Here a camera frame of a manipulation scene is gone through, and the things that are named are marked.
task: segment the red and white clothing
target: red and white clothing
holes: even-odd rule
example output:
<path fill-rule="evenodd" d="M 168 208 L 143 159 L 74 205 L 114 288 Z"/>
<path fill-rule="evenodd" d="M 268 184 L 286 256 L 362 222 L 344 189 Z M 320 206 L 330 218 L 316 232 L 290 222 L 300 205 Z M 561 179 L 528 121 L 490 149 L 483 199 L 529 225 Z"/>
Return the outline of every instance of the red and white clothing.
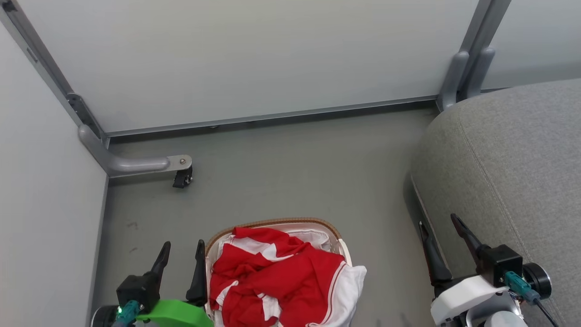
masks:
<path fill-rule="evenodd" d="M 348 326 L 367 270 L 327 252 L 328 236 L 319 235 L 305 242 L 275 229 L 235 228 L 212 269 L 215 325 Z"/>

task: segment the gray floor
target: gray floor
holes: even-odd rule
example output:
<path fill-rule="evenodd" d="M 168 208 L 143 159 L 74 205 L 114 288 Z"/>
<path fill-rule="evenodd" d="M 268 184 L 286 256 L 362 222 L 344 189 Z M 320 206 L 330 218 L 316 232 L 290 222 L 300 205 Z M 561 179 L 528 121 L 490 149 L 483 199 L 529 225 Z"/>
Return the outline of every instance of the gray floor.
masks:
<path fill-rule="evenodd" d="M 220 131 L 112 145 L 127 157 L 189 154 L 195 180 L 172 174 L 112 180 L 94 307 L 114 304 L 129 274 L 146 272 L 172 242 L 161 288 L 184 298 L 198 239 L 263 219 L 332 223 L 368 274 L 352 326 L 430 326 L 433 296 L 406 174 L 434 109 Z"/>

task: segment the white panel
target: white panel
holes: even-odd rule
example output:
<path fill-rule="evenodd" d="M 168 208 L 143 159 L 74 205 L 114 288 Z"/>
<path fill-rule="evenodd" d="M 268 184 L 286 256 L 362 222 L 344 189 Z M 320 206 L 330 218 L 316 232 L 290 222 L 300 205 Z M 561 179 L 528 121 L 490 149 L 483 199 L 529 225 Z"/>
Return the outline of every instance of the white panel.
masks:
<path fill-rule="evenodd" d="M 84 326 L 106 175 L 0 24 L 0 326 Z"/>
<path fill-rule="evenodd" d="M 483 88 L 581 77 L 581 1 L 512 0 Z"/>
<path fill-rule="evenodd" d="M 478 0 L 20 0 L 105 131 L 439 92 Z"/>

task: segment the gray upholstery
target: gray upholstery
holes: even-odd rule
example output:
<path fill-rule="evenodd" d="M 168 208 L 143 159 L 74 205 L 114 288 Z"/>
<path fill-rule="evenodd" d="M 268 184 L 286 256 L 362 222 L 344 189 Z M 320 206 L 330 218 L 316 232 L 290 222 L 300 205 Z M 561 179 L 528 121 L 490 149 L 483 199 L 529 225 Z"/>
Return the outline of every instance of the gray upholstery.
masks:
<path fill-rule="evenodd" d="M 546 307 L 562 326 L 581 326 L 581 80 L 456 104 L 428 127 L 411 174 L 452 274 L 474 273 L 455 212 L 482 242 L 544 267 Z M 530 326 L 549 325 L 538 308 L 523 311 Z"/>

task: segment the teal cable connector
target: teal cable connector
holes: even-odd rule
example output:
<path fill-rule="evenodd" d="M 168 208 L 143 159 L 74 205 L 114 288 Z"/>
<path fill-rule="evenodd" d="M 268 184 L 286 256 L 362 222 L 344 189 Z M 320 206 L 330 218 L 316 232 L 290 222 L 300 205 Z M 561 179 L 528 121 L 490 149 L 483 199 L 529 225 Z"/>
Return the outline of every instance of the teal cable connector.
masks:
<path fill-rule="evenodd" d="M 115 323 L 112 327 L 126 327 L 131 324 L 141 309 L 139 308 L 139 303 L 135 300 L 131 300 L 127 302 L 127 304 L 121 308 L 119 307 L 119 311 L 117 312 L 117 318 L 115 319 Z"/>
<path fill-rule="evenodd" d="M 535 299 L 540 299 L 541 295 L 533 290 L 529 283 L 513 271 L 504 274 L 504 283 L 510 287 L 516 294 L 522 296 L 527 303 L 534 304 Z"/>

